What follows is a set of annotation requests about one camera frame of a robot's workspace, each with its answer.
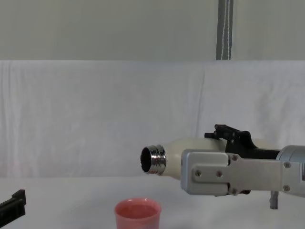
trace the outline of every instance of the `white cloth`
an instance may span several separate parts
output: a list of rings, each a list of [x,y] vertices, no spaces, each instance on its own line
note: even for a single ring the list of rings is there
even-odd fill
[[[195,136],[203,64],[4,61],[0,83],[1,177],[136,176]]]
[[[0,177],[143,175],[146,145],[248,130],[304,145],[305,62],[0,62]]]
[[[226,124],[273,146],[305,145],[305,62],[205,65],[199,136]]]

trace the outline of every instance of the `plastic cup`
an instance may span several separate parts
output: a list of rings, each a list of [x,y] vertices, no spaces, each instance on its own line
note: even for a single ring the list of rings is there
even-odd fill
[[[161,205],[147,198],[132,198],[115,206],[117,229],[159,229]]]

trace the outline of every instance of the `black object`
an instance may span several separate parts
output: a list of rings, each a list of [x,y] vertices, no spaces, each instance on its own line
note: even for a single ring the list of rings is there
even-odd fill
[[[25,191],[19,190],[11,199],[0,204],[0,228],[25,215]]]
[[[238,154],[242,158],[275,160],[280,150],[261,149],[254,145],[249,131],[240,131],[227,125],[215,125],[213,133],[205,133],[205,138],[227,140],[226,153]]]

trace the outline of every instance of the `screw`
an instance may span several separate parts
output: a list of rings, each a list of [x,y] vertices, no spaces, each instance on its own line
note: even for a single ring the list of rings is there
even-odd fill
[[[290,191],[290,187],[289,187],[288,185],[284,185],[284,186],[283,186],[283,190],[284,190],[285,192],[289,192],[289,191]]]
[[[237,161],[238,156],[237,156],[236,154],[233,154],[232,157],[231,157],[231,159],[232,159],[233,161]]]
[[[217,177],[222,177],[222,176],[223,176],[223,173],[222,173],[221,171],[217,171],[217,172],[216,172],[216,176],[217,176]]]
[[[291,164],[289,162],[284,162],[284,167],[285,168],[290,168]]]
[[[200,177],[200,176],[201,176],[201,172],[200,172],[199,170],[196,170],[195,176],[196,176],[196,177]]]
[[[232,192],[231,192],[233,195],[236,195],[237,194],[237,190],[235,188],[232,189]]]

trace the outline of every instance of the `white table surface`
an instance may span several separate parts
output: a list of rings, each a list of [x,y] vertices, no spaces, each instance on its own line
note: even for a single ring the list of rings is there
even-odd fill
[[[236,197],[190,196],[169,177],[0,179],[0,201],[26,190],[26,215],[5,229],[115,229],[120,200],[159,201],[160,229],[304,228],[305,199],[280,194],[280,210],[269,209],[269,192]]]

